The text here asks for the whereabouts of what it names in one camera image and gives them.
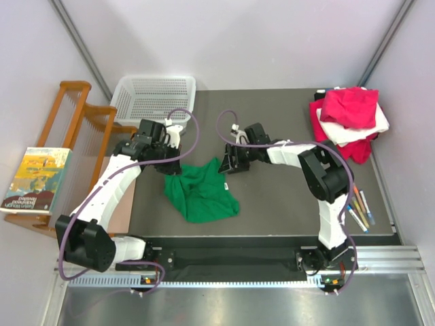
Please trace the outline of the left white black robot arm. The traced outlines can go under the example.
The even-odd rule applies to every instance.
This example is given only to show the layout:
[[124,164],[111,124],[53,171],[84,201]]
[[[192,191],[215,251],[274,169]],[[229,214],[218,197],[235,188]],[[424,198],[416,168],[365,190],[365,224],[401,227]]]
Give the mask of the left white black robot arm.
[[97,272],[124,261],[132,261],[142,270],[153,264],[154,253],[146,248],[146,240],[137,236],[112,238],[107,228],[128,187],[142,173],[144,162],[164,175],[180,174],[183,129],[171,120],[141,120],[133,138],[115,146],[105,171],[83,203],[55,223],[63,261]]

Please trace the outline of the green t shirt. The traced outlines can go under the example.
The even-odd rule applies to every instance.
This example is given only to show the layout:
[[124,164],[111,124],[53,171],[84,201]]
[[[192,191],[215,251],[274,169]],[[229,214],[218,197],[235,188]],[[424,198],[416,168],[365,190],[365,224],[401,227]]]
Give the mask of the green t shirt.
[[240,213],[219,167],[220,160],[212,158],[203,166],[184,164],[180,175],[165,177],[164,194],[188,223],[209,223]]

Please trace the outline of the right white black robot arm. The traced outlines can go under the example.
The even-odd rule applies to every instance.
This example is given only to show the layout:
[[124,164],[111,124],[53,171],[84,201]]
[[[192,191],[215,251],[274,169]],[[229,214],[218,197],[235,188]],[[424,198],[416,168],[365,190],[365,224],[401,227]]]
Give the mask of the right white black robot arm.
[[300,269],[319,272],[339,264],[349,246],[343,230],[353,173],[330,141],[294,143],[271,140],[260,123],[241,130],[233,124],[219,173],[248,171],[255,161],[299,168],[317,200],[320,228],[317,248],[299,257]]

